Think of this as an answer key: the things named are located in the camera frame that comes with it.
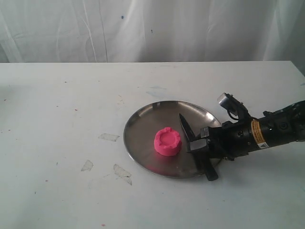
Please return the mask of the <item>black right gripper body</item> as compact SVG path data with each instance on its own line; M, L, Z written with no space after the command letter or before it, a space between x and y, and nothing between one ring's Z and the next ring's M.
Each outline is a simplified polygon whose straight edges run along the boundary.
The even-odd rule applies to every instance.
M208 139L210 158L234 160L253 151L253 135L249 121L227 121L221 127L210 127Z

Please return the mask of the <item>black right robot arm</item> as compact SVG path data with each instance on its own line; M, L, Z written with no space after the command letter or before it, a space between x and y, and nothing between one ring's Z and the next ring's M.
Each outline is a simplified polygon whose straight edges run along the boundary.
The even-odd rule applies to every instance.
M181 115L187 138L187 153L197 159L219 158L233 161L250 152L305 139L305 103L300 101L275 112L265 111L262 118L252 117L246 107L230 96L220 101L234 122L221 127L203 127L195 135Z

